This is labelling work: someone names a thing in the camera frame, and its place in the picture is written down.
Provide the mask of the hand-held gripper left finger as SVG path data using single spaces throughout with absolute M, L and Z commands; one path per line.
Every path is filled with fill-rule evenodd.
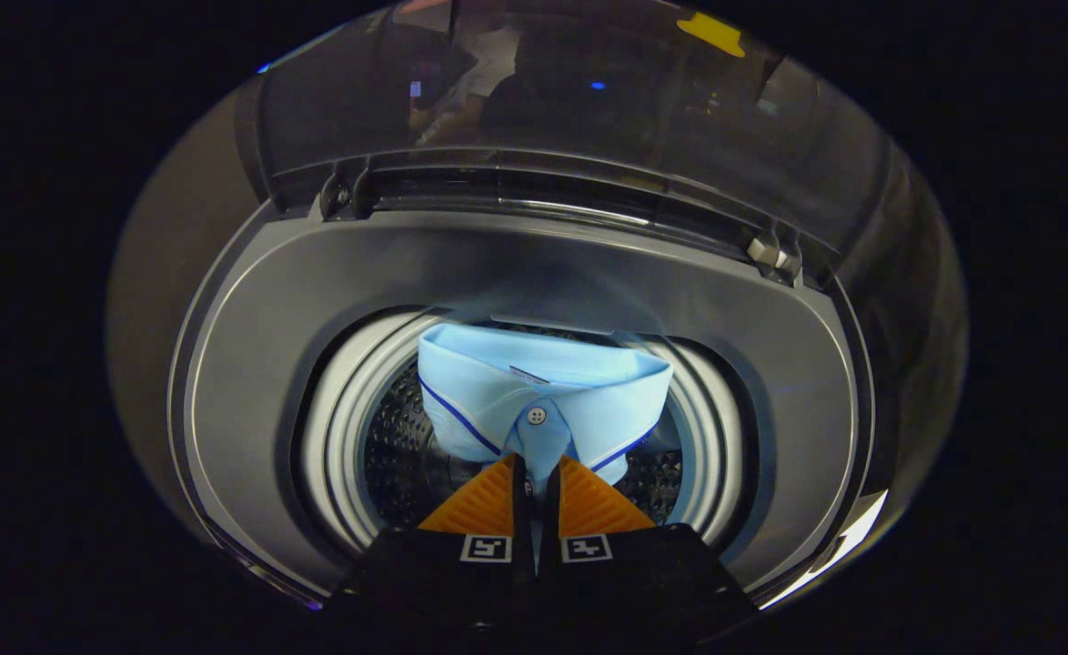
M 509 455 L 410 528 L 388 528 L 331 594 L 371 640 L 508 640 L 535 597 L 527 466 Z

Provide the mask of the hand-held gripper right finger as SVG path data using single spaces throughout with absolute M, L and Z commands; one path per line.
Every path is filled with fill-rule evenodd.
M 549 643 L 706 643 L 758 606 L 684 523 L 656 525 L 579 461 L 548 481 L 538 634 Z

